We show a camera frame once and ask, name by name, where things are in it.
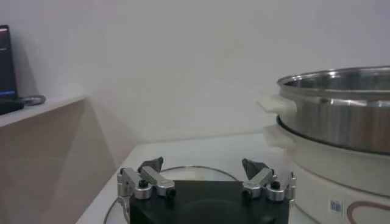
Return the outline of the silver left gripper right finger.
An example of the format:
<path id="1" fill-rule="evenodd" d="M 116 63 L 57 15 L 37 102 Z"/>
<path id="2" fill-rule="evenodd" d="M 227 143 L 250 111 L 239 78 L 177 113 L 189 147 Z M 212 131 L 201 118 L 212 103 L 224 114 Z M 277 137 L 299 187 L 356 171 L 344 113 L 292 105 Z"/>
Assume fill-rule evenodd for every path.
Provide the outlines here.
<path id="1" fill-rule="evenodd" d="M 274 169 L 265 163 L 242 159 L 242 165 L 248 180 L 242 183 L 242 195 L 245 201 L 252 201 L 265 196 L 267 200 L 281 203 L 288 200 L 296 202 L 297 177 L 291 172 L 284 183 L 277 179 Z"/>

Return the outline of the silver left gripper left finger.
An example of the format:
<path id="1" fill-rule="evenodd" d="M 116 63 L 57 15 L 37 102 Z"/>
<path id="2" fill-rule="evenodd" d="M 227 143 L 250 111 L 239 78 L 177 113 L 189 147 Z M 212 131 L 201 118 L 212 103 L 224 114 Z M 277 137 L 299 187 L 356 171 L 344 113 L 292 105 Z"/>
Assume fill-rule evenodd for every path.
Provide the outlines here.
<path id="1" fill-rule="evenodd" d="M 131 167 L 121 168 L 117 174 L 118 196 L 126 198 L 133 195 L 138 200 L 148 200 L 155 190 L 158 196 L 168 200 L 174 198 L 175 182 L 160 174 L 163 162 L 164 159 L 158 157 L 144 161 L 137 170 Z"/>

